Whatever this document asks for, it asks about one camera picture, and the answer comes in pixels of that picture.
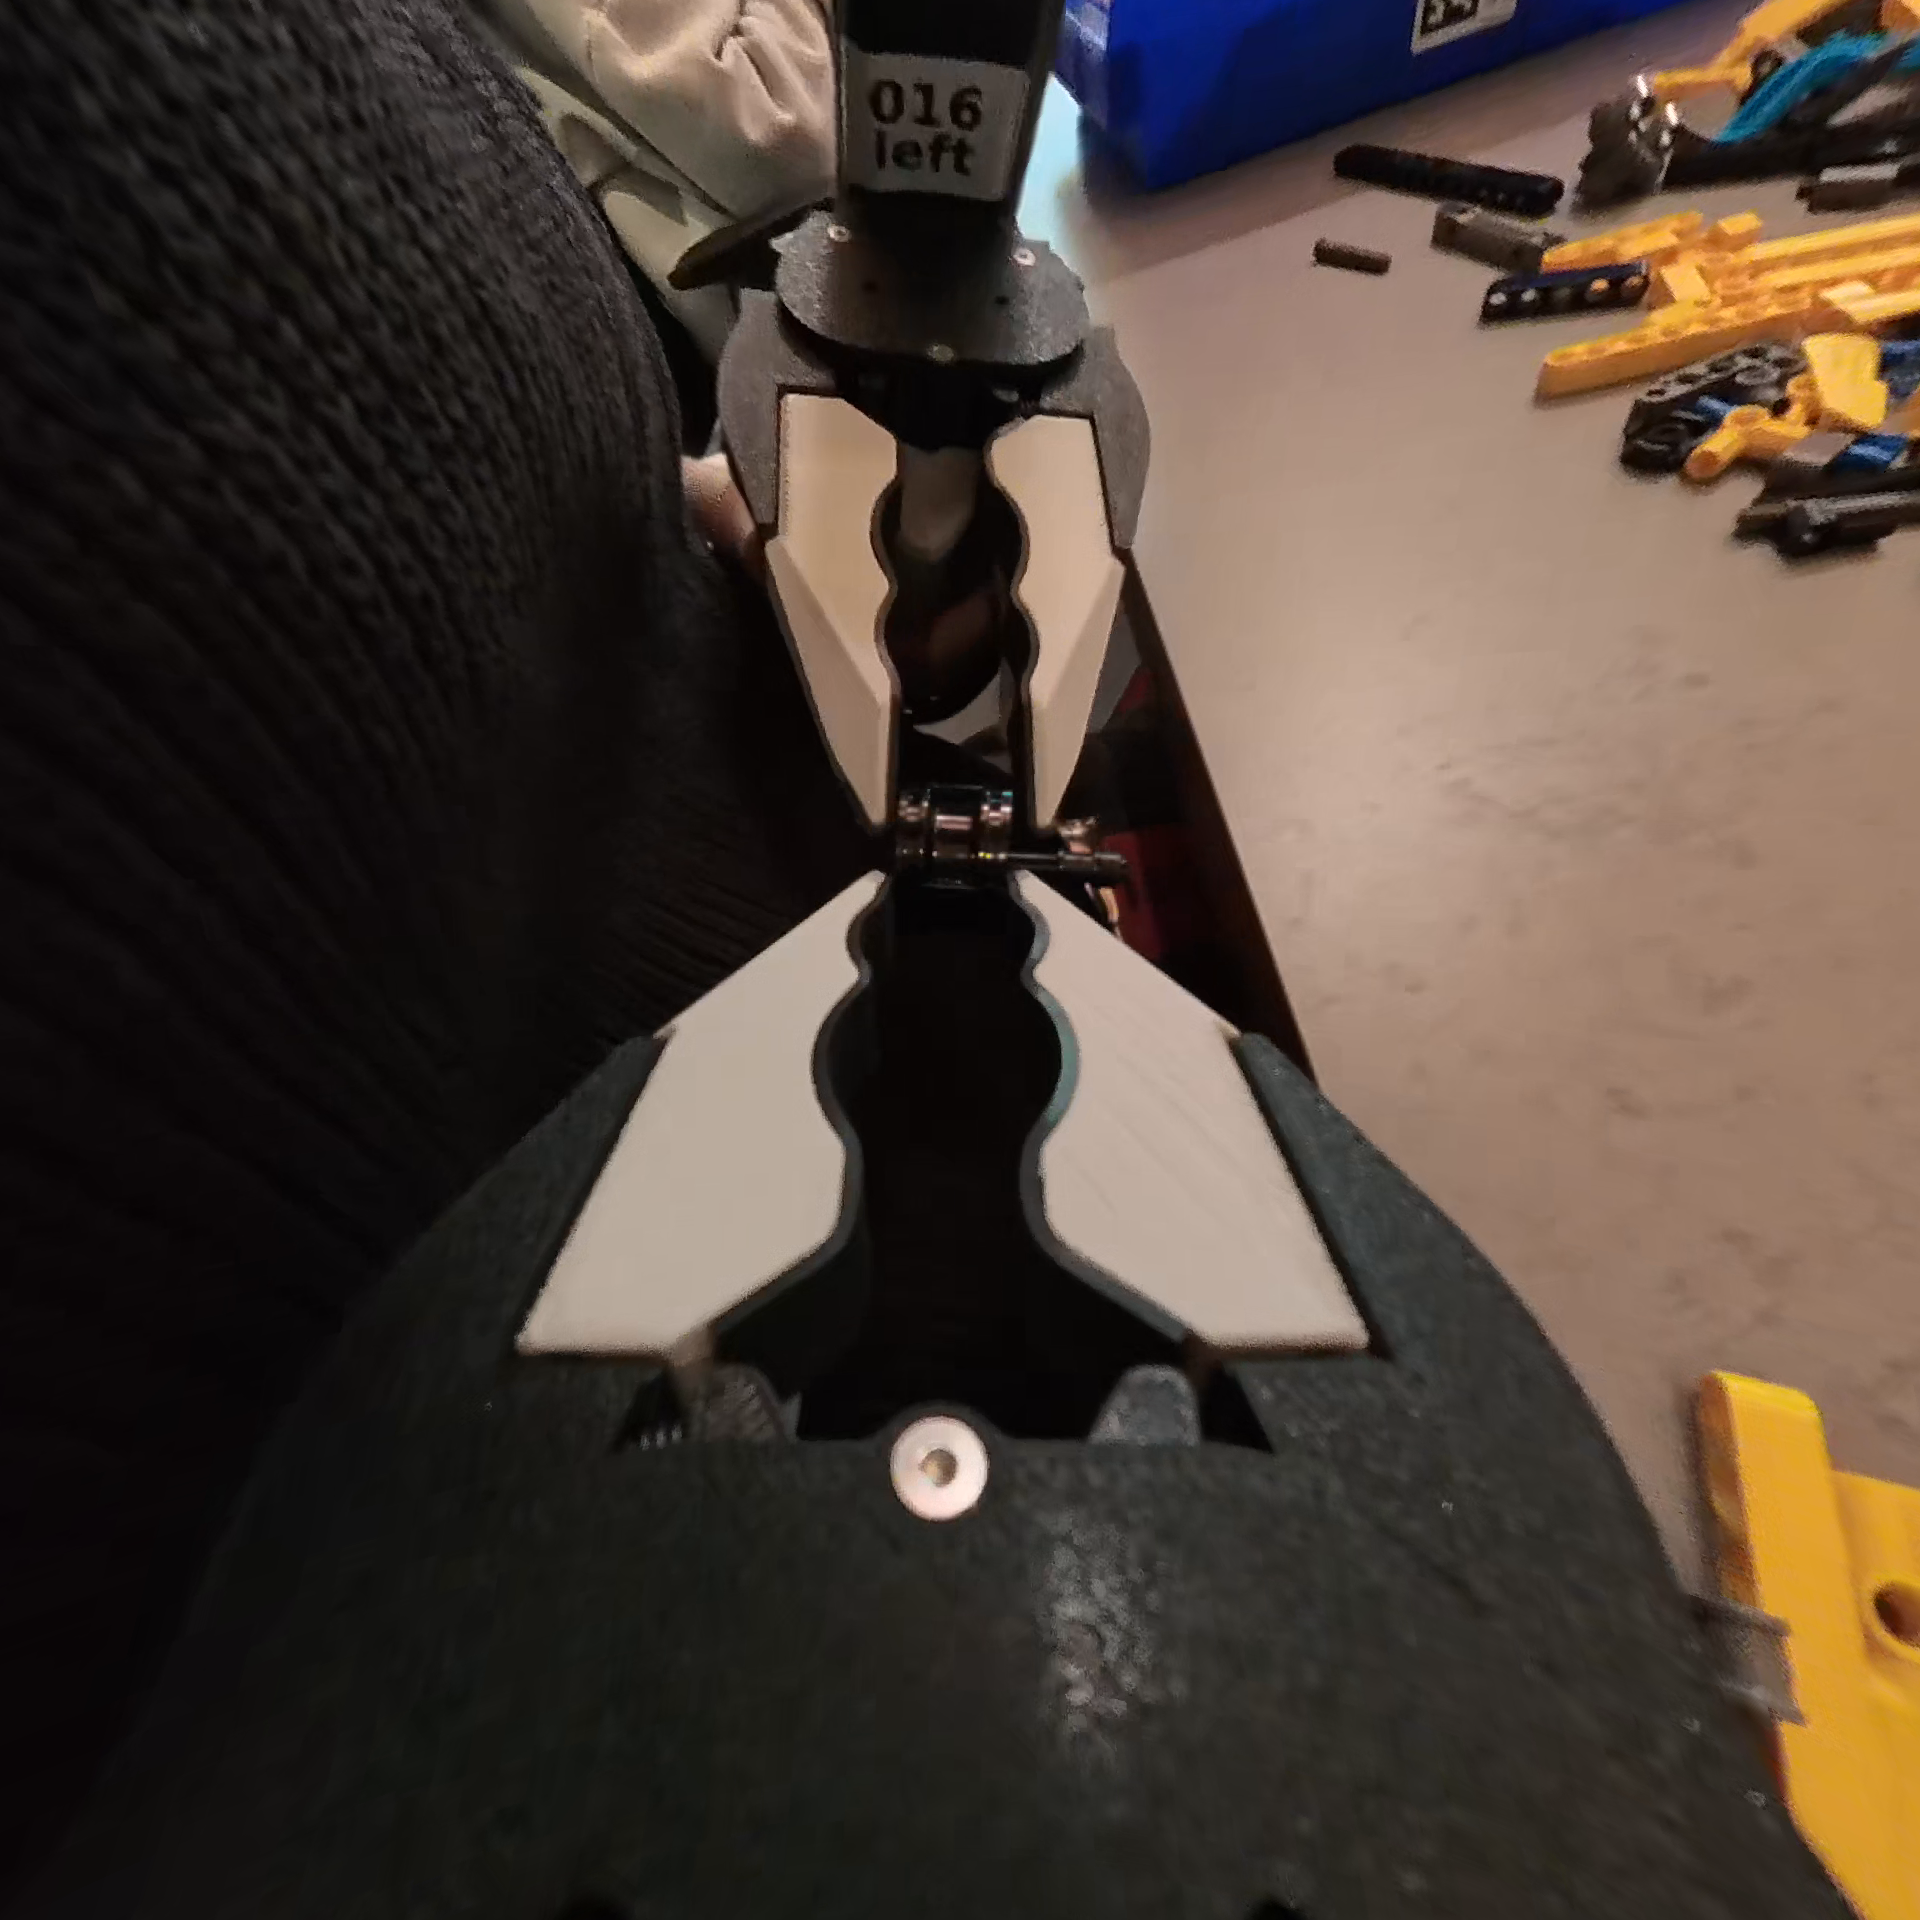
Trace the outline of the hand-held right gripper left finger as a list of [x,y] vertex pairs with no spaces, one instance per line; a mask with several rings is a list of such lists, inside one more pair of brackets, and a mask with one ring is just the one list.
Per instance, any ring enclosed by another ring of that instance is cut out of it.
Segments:
[[655,1033],[516,1356],[738,1365],[785,1402],[834,1367],[869,1282],[824,1043],[871,983],[856,933],[880,893],[860,875]]

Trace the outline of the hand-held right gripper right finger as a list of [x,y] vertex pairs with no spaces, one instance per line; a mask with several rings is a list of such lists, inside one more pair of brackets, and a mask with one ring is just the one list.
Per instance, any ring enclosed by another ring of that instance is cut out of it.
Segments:
[[1014,897],[1036,933],[1022,980],[1061,1048],[1026,1155],[1047,1249],[1210,1360],[1361,1353],[1239,1028],[1042,880]]

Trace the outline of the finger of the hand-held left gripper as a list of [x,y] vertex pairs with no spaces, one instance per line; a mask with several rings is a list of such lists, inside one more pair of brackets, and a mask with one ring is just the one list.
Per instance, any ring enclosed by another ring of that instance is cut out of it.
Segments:
[[767,586],[831,767],[880,829],[896,804],[897,685],[880,635],[894,584],[877,548],[896,441],[824,393],[781,395],[777,428]]
[[1012,611],[1023,629],[1017,715],[1026,816],[1052,825],[1085,746],[1121,562],[1090,421],[1030,417],[1009,425],[990,443],[986,473],[1018,528]]

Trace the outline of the black toy axle pin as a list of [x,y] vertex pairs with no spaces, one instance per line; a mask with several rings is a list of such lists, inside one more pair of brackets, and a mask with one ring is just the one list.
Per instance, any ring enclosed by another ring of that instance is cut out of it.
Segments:
[[1121,889],[1133,885],[1125,852],[1109,848],[1100,820],[1093,816],[998,835],[983,859],[1002,874],[1032,874],[1044,880]]

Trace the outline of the person's left hand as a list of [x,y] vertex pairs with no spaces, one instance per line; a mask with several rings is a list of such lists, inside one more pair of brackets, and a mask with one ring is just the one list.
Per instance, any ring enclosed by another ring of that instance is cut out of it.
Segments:
[[[765,586],[764,539],[724,453],[680,460],[695,532],[742,578]],[[1000,672],[1017,528],[1002,507],[976,506],[972,525],[937,560],[909,552],[904,516],[885,524],[896,567],[887,651],[896,666],[902,720],[914,730],[950,722]]]

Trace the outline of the beige cloth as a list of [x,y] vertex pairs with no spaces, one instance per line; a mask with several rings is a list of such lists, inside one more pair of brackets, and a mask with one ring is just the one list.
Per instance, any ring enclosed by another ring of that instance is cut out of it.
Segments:
[[733,304],[671,267],[722,229],[828,200],[831,7],[822,2],[476,2],[476,29],[662,312],[713,367]]

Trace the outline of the blue plastic bin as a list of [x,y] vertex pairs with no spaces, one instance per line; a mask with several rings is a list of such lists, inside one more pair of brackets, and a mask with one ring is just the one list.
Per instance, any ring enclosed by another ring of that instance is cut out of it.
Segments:
[[1055,72],[1094,143],[1161,189],[1666,9],[1066,2]]

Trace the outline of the person's black knit sweater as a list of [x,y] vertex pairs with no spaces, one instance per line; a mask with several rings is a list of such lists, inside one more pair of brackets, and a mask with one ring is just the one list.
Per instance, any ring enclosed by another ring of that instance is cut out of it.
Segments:
[[866,869],[457,4],[1,15],[4,1895],[361,1295]]

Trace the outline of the pile of toy building pieces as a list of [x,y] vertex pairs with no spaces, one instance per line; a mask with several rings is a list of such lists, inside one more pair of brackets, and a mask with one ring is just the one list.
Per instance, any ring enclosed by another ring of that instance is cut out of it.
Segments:
[[[1434,207],[1431,244],[1497,273],[1479,303],[1485,329],[1572,315],[1621,315],[1628,327],[1645,299],[1632,267],[1580,287],[1572,273],[1546,273],[1545,253],[1684,211],[1706,221],[1754,213],[1765,239],[1916,211],[1917,72],[1852,101],[1849,92],[1821,128],[1714,147],[1738,103],[1658,105],[1633,81],[1591,112],[1572,185],[1361,143],[1332,169]],[[1617,387],[1638,389],[1617,461],[1701,490],[1732,469],[1761,472],[1734,536],[1783,560],[1871,548],[1916,525],[1916,323],[1878,338],[1742,346]]]

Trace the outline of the yellow toy beam assembly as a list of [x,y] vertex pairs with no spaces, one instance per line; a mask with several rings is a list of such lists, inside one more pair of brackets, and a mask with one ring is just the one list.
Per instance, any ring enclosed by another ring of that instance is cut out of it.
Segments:
[[1610,267],[1645,281],[1632,324],[1545,354],[1533,399],[1569,401],[1742,346],[1878,338],[1916,323],[1917,216],[1765,239],[1754,213],[1706,221],[1684,211],[1552,248],[1542,267],[1580,287]]

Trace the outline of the yellow toy panel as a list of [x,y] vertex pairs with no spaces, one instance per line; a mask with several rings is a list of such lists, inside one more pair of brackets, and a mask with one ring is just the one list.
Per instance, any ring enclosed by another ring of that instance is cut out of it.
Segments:
[[1917,1915],[1917,1492],[1833,1465],[1809,1396],[1726,1371],[1693,1396],[1734,1698],[1856,1915]]

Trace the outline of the blue curved toy beam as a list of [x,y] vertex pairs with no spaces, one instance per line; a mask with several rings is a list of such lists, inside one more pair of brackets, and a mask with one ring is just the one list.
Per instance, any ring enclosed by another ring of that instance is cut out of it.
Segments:
[[1917,72],[1917,39],[1836,34],[1757,79],[1732,117],[1711,135],[1714,147],[1821,128],[1839,107],[1886,81]]

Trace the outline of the long yellow toy frame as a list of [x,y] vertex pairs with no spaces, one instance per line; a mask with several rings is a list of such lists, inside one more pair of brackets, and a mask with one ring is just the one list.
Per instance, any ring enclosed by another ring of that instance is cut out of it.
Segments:
[[1844,34],[1916,32],[1906,2],[1765,2],[1738,17],[1726,44],[1701,63],[1636,76],[1636,89],[1657,105],[1698,99],[1738,103],[1790,60]]

